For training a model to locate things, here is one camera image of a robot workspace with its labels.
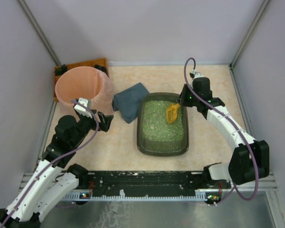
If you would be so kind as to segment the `yellow litter scoop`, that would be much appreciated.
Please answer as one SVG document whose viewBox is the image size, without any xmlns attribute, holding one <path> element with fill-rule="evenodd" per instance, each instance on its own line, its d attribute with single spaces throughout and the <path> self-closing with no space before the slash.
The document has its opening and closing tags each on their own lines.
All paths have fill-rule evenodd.
<svg viewBox="0 0 285 228">
<path fill-rule="evenodd" d="M 167 124 L 172 124 L 177 120 L 178 117 L 178 109 L 180 108 L 180 104 L 170 104 L 166 109 L 166 121 Z"/>
</svg>

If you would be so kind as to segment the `bin with pink bag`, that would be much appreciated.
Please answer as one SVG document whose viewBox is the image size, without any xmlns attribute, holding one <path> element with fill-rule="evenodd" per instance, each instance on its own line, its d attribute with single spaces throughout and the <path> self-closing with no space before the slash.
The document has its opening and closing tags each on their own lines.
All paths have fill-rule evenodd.
<svg viewBox="0 0 285 228">
<path fill-rule="evenodd" d="M 90 66 L 80 66 L 65 72 L 55 85 L 61 113 L 76 115 L 71 100 L 85 98 L 91 109 L 105 115 L 113 114 L 114 86 L 106 73 Z"/>
</svg>

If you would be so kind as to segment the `dark green litter box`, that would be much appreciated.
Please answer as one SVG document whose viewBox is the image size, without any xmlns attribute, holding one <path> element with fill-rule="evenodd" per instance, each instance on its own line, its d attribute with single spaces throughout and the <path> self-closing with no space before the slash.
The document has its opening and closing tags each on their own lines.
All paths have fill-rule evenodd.
<svg viewBox="0 0 285 228">
<path fill-rule="evenodd" d="M 177 120 L 166 121 L 166 109 L 176 104 L 176 93 L 150 93 L 140 102 L 137 117 L 137 148 L 149 156 L 172 157 L 187 152 L 189 124 L 186 107 L 178 109 Z"/>
</svg>

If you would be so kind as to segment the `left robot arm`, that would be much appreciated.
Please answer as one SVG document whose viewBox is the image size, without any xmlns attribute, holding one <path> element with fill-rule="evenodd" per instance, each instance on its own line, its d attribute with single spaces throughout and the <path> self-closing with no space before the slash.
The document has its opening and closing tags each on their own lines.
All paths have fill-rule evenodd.
<svg viewBox="0 0 285 228">
<path fill-rule="evenodd" d="M 113 120 L 113 115 L 104 115 L 96 110 L 98 115 L 79 114 L 77 121 L 72 115 L 61 117 L 55 126 L 55 134 L 46 147 L 32 177 L 5 209 L 0 209 L 0 223 L 3 228 L 39 228 L 48 213 L 72 190 L 87 183 L 88 170 L 81 165 L 66 167 L 77 149 L 83 148 L 83 140 L 88 133 L 107 132 Z"/>
</svg>

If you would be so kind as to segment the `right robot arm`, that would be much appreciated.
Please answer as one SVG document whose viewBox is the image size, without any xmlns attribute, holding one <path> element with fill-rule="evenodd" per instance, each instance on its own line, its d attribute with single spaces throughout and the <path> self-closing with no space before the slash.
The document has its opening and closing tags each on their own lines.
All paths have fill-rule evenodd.
<svg viewBox="0 0 285 228">
<path fill-rule="evenodd" d="M 233 152 L 230 162 L 204 167 L 208 182 L 227 180 L 241 185 L 269 175 L 269 145 L 249 135 L 230 115 L 225 104 L 212 96 L 210 80 L 198 73 L 190 85 L 184 85 L 178 98 L 184 107 L 196 107 L 221 133 Z"/>
</svg>

